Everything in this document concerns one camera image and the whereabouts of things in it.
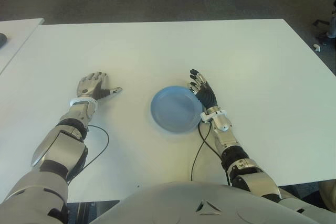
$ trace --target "white table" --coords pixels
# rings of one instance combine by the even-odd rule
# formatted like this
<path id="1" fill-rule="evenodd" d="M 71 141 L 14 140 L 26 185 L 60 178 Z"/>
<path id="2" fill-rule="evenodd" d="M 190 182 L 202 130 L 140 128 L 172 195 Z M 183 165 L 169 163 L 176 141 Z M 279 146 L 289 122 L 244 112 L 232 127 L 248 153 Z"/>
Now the white table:
<path id="1" fill-rule="evenodd" d="M 80 78 L 97 70 L 124 90 L 99 101 L 91 123 L 109 132 L 110 145 L 73 180 L 69 201 L 123 199 L 189 180 L 197 130 L 164 131 L 150 103 L 163 87 L 186 85 L 191 68 L 208 79 L 245 151 L 279 186 L 336 178 L 336 77 L 284 20 L 45 25 L 0 77 L 1 199 L 30 170 Z M 89 161 L 106 138 L 92 129 L 85 143 Z M 194 178 L 225 183 L 207 148 Z"/>
<path id="2" fill-rule="evenodd" d="M 6 44 L 0 48 L 0 74 L 35 28 L 42 24 L 43 21 L 42 18 L 34 18 L 0 22 L 0 33 L 5 34 L 7 37 Z"/>

